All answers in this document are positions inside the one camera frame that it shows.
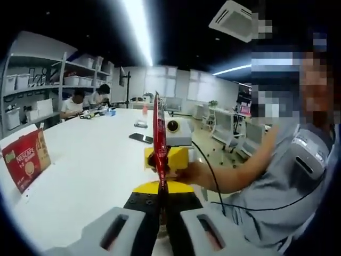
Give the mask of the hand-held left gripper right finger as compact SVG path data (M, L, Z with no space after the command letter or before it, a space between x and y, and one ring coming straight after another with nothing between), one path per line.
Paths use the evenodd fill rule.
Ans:
M168 194L166 219L174 255L270 254L246 241L223 214L203 207L192 190Z

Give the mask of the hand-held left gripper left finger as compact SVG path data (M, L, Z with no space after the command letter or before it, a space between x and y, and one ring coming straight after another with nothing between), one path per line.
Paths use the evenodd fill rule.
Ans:
M44 255L152 255L158 230L158 195L132 192L124 207L113 207L85 226L79 240Z

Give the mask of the person's right hand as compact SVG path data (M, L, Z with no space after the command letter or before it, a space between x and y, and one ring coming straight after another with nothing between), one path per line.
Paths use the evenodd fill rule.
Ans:
M207 164L201 162L190 162L186 169L175 171L174 180L187 185L199 185L209 189L212 185L212 175Z

